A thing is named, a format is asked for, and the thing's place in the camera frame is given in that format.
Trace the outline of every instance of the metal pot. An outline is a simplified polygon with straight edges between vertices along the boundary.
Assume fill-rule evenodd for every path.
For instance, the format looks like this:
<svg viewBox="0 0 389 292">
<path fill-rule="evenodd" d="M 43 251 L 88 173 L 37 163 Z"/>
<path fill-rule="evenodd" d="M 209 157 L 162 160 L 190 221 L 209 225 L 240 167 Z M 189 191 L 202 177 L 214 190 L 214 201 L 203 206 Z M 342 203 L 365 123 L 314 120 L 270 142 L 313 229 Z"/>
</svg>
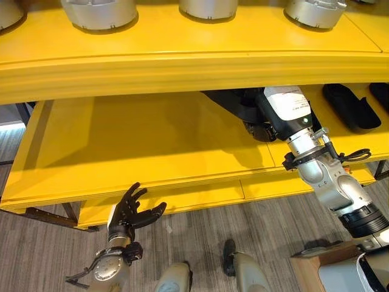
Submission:
<svg viewBox="0 0 389 292">
<path fill-rule="evenodd" d="M 345 0 L 290 0 L 285 13 L 307 26 L 331 29 L 345 9 Z"/>
<path fill-rule="evenodd" d="M 223 19 L 235 15 L 238 0 L 180 0 L 180 10 L 202 19 Z"/>
<path fill-rule="evenodd" d="M 114 29 L 138 14 L 135 0 L 61 0 L 69 20 L 88 30 Z"/>
</svg>

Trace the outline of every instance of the floor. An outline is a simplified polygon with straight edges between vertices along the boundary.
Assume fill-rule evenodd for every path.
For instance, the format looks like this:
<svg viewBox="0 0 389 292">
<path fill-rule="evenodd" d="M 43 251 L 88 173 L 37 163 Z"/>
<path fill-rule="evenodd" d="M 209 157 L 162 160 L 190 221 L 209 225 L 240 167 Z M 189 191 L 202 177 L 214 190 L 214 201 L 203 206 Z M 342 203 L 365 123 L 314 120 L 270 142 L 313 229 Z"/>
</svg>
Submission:
<svg viewBox="0 0 389 292">
<path fill-rule="evenodd" d="M 0 133 L 0 161 L 15 155 L 18 131 Z M 9 170 L 0 166 L 0 193 Z M 388 179 L 366 187 L 386 216 L 388 189 Z M 63 213 L 61 206 L 53 208 Z M 0 212 L 0 230 L 1 292 L 82 291 L 65 284 L 64 277 L 82 271 L 106 247 L 105 228 L 86 233 Z M 221 269 L 228 238 L 258 260 L 273 291 L 299 292 L 290 256 L 350 236 L 314 194 L 167 215 L 136 232 L 144 257 L 131 267 L 124 291 L 152 291 L 163 270 L 183 260 L 194 271 L 192 292 L 236 291 L 235 280 Z"/>
</svg>

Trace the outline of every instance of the black bracket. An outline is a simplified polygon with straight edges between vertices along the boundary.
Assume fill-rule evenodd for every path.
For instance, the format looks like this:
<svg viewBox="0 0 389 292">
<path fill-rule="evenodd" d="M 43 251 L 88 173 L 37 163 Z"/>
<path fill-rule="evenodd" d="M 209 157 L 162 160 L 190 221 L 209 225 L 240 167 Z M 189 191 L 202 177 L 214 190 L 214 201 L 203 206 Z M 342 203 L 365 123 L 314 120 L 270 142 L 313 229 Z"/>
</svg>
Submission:
<svg viewBox="0 0 389 292">
<path fill-rule="evenodd" d="M 386 163 L 386 160 L 381 160 L 378 163 L 376 173 L 374 174 L 374 178 L 376 179 L 376 181 L 380 181 L 380 180 L 387 178 L 389 176 L 389 170 L 387 170 L 386 172 L 382 172 L 382 170 L 384 169 L 385 163 Z"/>
<path fill-rule="evenodd" d="M 285 167 L 286 170 L 296 169 L 300 164 L 311 161 L 326 152 L 328 152 L 328 149 L 326 147 L 323 147 L 320 150 L 317 150 L 311 153 L 310 155 L 304 156 L 298 160 L 295 160 L 296 157 L 293 155 L 292 152 L 289 152 L 285 155 L 285 161 L 282 162 L 282 165 Z"/>
</svg>

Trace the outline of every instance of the wire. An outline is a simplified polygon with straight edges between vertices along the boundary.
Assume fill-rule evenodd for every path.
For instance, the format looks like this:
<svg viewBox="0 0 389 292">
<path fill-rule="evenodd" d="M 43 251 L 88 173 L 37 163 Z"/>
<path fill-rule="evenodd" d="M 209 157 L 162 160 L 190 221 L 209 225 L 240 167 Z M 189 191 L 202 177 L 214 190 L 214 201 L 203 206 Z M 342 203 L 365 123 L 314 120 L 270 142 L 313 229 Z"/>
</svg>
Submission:
<svg viewBox="0 0 389 292">
<path fill-rule="evenodd" d="M 366 158 L 369 158 L 371 156 L 370 149 L 363 148 L 360 150 L 357 150 L 355 152 L 352 152 L 350 155 L 345 155 L 344 153 L 339 154 L 339 160 L 341 162 L 353 162 L 353 161 L 361 161 Z"/>
<path fill-rule="evenodd" d="M 329 154 L 331 154 L 332 158 L 339 159 L 340 162 L 354 162 L 354 161 L 361 161 L 366 158 L 369 158 L 371 156 L 371 152 L 369 148 L 363 148 L 360 150 L 357 150 L 355 152 L 352 152 L 350 155 L 345 155 L 344 153 L 337 154 L 334 145 L 331 141 L 324 144 L 327 148 Z"/>
</svg>

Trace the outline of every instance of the yellow shelf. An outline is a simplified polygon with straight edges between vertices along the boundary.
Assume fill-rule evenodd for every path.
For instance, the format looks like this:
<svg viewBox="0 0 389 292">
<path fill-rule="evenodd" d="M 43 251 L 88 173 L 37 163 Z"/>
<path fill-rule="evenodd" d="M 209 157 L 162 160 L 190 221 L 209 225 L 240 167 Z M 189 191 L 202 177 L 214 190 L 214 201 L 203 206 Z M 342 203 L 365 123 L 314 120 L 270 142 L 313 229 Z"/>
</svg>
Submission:
<svg viewBox="0 0 389 292">
<path fill-rule="evenodd" d="M 351 174 L 361 184 L 370 184 L 374 178 L 364 165 L 353 165 Z M 222 182 L 206 186 L 195 186 L 173 190 L 151 191 L 140 200 L 139 210 L 146 210 L 166 202 L 165 214 L 189 210 L 225 206 L 253 200 L 277 198 L 312 192 L 297 175 L 297 172 L 282 175 L 265 174 L 257 178 Z M 120 196 L 84 201 L 81 205 L 78 228 L 106 224 L 112 205 Z"/>
<path fill-rule="evenodd" d="M 302 87 L 338 151 L 370 147 L 367 161 L 388 158 L 388 115 L 380 105 L 369 98 L 381 127 L 352 134 L 323 104 L 321 88 Z M 27 126 L 0 208 L 119 196 L 135 181 L 158 191 L 280 174 L 288 151 L 284 142 L 255 141 L 200 92 L 45 101 Z"/>
<path fill-rule="evenodd" d="M 338 153 L 344 152 L 346 155 L 352 152 L 369 148 L 372 155 L 365 162 L 387 159 L 389 157 L 389 115 L 381 104 L 373 97 L 369 91 L 369 84 L 345 84 L 355 95 L 361 99 L 367 97 L 367 101 L 374 109 L 382 124 L 379 128 L 366 133 L 355 134 L 344 126 L 322 94 L 323 85 L 301 86 L 301 90 L 308 100 L 323 127 L 329 128 L 329 136 Z M 289 147 L 285 142 L 275 141 L 269 145 L 276 167 L 282 166 L 284 156 L 281 153 L 289 152 Z"/>
<path fill-rule="evenodd" d="M 389 53 L 389 1 L 377 0 L 373 5 L 348 1 L 345 15 L 383 52 Z"/>
<path fill-rule="evenodd" d="M 264 85 L 389 80 L 388 55 L 349 18 L 318 32 L 286 0 L 240 1 L 234 19 L 201 23 L 176 1 L 138 1 L 126 30 L 84 33 L 59 3 L 33 0 L 0 36 L 0 103 Z"/>
</svg>

